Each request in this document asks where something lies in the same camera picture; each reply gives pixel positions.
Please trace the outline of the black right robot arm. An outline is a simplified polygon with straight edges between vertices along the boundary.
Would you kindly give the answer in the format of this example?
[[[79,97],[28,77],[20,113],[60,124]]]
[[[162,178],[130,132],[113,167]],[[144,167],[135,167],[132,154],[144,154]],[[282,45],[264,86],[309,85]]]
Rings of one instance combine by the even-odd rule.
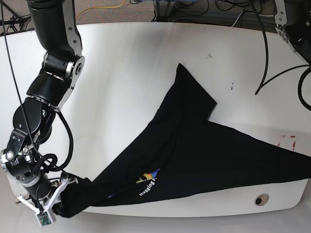
[[[85,58],[76,27],[72,0],[30,0],[31,19],[41,46],[45,49],[38,76],[30,85],[27,97],[13,116],[13,131],[0,153],[0,164],[8,177],[27,191],[17,200],[32,209],[40,226],[52,224],[62,208],[61,193],[77,179],[64,172],[73,154],[72,132],[61,109],[75,88]],[[69,136],[69,151],[58,164],[57,156],[39,153],[59,117]]]

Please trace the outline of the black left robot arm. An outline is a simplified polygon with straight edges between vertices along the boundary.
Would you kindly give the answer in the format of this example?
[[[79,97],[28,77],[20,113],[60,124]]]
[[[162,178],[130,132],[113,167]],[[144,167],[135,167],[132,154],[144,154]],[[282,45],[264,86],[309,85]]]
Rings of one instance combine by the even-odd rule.
[[[311,64],[311,2],[309,0],[274,1],[276,31],[292,51]]]

